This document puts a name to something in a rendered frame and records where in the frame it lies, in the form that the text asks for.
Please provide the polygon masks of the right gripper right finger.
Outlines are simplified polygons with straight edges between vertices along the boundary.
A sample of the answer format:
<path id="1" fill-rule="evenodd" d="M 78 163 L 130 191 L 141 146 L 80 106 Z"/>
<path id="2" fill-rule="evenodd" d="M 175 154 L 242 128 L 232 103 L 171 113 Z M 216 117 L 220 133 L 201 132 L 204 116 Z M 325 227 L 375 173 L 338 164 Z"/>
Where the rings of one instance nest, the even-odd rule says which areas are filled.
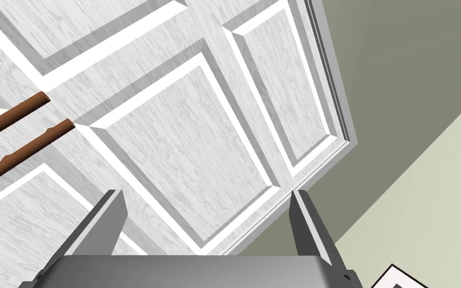
<path id="1" fill-rule="evenodd" d="M 307 191 L 291 191 L 288 214 L 298 255 L 318 256 L 333 268 L 345 268 L 341 255 Z"/>

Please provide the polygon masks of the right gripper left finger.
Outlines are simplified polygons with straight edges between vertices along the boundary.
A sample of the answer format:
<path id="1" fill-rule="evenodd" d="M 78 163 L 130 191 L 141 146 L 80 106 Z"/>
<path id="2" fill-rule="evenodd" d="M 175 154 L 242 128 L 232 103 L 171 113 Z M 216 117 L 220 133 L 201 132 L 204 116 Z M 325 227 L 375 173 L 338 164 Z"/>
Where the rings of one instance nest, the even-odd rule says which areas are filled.
<path id="1" fill-rule="evenodd" d="M 108 190 L 54 255 L 110 255 L 127 217 L 123 191 Z"/>

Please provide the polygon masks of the white panelled door leaf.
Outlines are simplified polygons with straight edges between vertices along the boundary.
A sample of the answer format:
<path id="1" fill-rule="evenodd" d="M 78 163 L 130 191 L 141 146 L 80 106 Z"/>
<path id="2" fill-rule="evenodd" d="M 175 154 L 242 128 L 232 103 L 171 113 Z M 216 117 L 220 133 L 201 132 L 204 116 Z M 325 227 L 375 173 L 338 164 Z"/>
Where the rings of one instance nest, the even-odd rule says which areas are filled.
<path id="1" fill-rule="evenodd" d="M 0 177 L 0 214 L 80 215 L 123 190 L 122 239 L 222 255 L 354 144 L 323 0 L 0 0 L 0 161 L 73 130 Z"/>

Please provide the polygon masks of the black framed wall picture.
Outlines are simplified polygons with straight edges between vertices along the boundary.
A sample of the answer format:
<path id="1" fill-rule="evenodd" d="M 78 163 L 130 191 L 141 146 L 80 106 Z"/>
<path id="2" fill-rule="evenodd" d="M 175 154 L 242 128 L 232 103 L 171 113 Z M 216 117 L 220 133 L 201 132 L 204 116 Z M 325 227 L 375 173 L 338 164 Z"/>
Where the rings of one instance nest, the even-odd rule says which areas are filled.
<path id="1" fill-rule="evenodd" d="M 399 267 L 391 264 L 371 288 L 428 288 Z"/>

